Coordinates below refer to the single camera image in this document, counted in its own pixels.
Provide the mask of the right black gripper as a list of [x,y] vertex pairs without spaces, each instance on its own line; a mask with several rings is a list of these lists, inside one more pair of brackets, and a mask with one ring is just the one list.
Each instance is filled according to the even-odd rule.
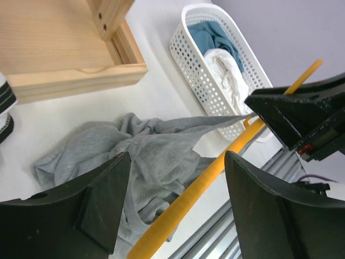
[[245,104],[276,138],[303,160],[321,161],[344,152],[344,74],[303,84],[255,90]]

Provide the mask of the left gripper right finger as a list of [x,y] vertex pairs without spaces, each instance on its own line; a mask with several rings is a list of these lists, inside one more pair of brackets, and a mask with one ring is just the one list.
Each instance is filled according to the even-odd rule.
[[281,180],[226,152],[230,199],[248,198],[236,223],[242,258],[344,258],[344,201]]

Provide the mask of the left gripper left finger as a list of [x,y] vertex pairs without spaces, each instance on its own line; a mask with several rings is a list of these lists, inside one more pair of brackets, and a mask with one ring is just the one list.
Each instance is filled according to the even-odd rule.
[[1,258],[108,258],[130,175],[127,152],[32,197],[1,203]]

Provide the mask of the grey tank top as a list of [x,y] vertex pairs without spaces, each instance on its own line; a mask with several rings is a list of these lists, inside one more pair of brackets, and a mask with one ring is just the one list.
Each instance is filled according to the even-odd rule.
[[128,113],[120,124],[89,122],[61,147],[31,166],[44,189],[85,174],[119,153],[132,161],[119,241],[132,246],[213,162],[194,151],[200,138],[241,121],[240,116],[140,120]]

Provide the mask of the yellow plastic hanger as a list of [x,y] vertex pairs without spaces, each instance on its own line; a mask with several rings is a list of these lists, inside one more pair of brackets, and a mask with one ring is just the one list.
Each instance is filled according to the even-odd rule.
[[268,123],[257,119],[248,125],[226,150],[178,197],[169,208],[151,225],[128,253],[127,258],[151,258],[179,225],[196,201],[224,170],[224,157],[227,151],[238,153]]

